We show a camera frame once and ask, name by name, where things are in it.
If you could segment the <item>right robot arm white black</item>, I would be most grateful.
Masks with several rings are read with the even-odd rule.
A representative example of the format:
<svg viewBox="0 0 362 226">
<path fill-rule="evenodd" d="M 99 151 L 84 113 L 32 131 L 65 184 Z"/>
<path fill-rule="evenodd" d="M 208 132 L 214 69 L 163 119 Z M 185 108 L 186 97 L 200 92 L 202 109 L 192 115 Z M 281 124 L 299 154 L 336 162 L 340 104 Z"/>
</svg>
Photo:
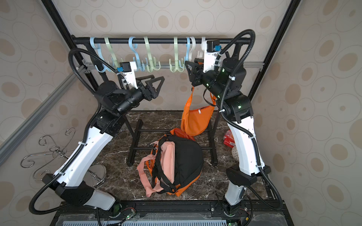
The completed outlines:
<svg viewBox="0 0 362 226">
<path fill-rule="evenodd" d="M 250 99 L 240 89 L 247 71 L 240 66 L 234 75 L 238 60 L 226 58 L 220 71 L 204 71 L 198 61 L 185 63 L 189 80 L 193 86 L 203 85 L 217 98 L 216 105 L 221 116 L 228 122 L 234 137 L 239 162 L 226 170 L 229 179 L 227 192 L 224 196 L 225 206 L 235 206 L 242 200 L 247 186 L 251 186 L 261 176 L 267 179 L 271 169 L 266 166 L 256 147 L 253 109 Z"/>
</svg>

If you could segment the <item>black sling bag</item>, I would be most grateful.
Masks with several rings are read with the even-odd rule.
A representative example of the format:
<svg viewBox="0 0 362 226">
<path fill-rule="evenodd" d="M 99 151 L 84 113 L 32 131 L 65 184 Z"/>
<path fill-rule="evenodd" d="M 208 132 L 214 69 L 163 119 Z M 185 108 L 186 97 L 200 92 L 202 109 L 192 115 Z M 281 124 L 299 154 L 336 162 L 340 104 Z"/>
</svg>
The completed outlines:
<svg viewBox="0 0 362 226">
<path fill-rule="evenodd" d="M 194 140 L 177 135 L 167 134 L 160 142 L 172 141 L 175 143 L 175 180 L 176 191 L 169 195 L 180 196 L 188 187 L 199 179 L 204 158 L 201 146 Z"/>
</svg>

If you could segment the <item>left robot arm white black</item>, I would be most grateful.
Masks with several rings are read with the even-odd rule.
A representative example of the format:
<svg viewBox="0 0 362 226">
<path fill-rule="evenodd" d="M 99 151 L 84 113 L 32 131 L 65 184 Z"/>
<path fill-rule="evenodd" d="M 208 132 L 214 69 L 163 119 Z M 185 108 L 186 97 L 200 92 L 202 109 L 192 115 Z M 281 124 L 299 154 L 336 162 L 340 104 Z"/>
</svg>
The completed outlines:
<svg viewBox="0 0 362 226">
<path fill-rule="evenodd" d="M 120 89 L 114 81 L 103 82 L 94 93 L 99 106 L 87 123 L 83 139 L 70 158 L 54 173 L 44 176 L 44 187 L 33 197 L 29 210 L 33 214 L 57 211 L 35 209 L 37 198 L 52 189 L 61 199 L 73 206 L 88 206 L 108 211 L 112 217 L 121 211 L 120 202 L 111 194 L 89 186 L 84 177 L 102 149 L 115 137 L 126 122 L 125 115 L 142 100 L 156 99 L 165 81 L 163 76 L 143 76 L 136 79 L 136 87 Z"/>
</svg>

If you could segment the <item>orange sling bag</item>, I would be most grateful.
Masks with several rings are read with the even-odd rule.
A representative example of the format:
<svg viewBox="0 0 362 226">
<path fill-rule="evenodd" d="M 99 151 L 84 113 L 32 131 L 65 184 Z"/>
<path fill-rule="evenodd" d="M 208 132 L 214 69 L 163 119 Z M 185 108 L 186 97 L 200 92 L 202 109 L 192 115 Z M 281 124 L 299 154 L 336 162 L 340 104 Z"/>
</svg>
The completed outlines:
<svg viewBox="0 0 362 226">
<path fill-rule="evenodd" d="M 191 88 L 191 95 L 185 104 L 181 121 L 181 130 L 189 136 L 197 136 L 206 130 L 216 106 L 216 97 L 210 94 L 211 105 L 190 110 L 193 91 L 194 87 Z"/>
</svg>

